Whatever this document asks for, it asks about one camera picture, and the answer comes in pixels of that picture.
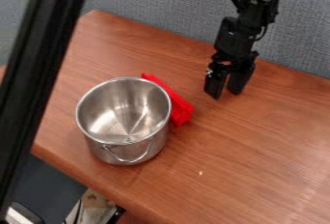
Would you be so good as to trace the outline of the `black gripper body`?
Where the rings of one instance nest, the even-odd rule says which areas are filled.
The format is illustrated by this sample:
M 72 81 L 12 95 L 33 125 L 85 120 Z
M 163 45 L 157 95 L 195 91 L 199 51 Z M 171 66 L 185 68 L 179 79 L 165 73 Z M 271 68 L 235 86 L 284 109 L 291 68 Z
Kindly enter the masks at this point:
M 253 68 L 257 52 L 252 45 L 257 41 L 260 27 L 244 23 L 237 17 L 225 16 L 220 23 L 207 67 L 208 73 L 248 73 Z

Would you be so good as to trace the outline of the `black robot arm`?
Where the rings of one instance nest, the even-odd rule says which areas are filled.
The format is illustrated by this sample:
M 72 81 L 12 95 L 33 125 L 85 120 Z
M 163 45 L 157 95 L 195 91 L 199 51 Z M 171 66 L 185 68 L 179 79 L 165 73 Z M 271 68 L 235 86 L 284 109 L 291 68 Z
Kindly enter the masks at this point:
M 219 99 L 223 88 L 237 95 L 255 70 L 259 56 L 252 49 L 266 35 L 268 25 L 275 22 L 279 0 L 231 0 L 237 16 L 225 16 L 221 20 L 216 40 L 215 54 L 204 75 L 204 92 Z

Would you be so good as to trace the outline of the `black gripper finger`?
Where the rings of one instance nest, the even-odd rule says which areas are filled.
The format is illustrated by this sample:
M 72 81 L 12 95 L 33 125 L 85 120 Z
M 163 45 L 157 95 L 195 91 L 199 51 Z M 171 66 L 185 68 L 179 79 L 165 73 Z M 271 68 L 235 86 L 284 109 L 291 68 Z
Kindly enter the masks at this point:
M 204 75 L 204 92 L 213 98 L 219 99 L 224 88 L 225 80 L 229 74 L 227 66 L 211 62 L 205 69 Z
M 231 72 L 227 89 L 232 94 L 237 95 L 243 91 L 253 70 L 255 66 L 249 66 Z

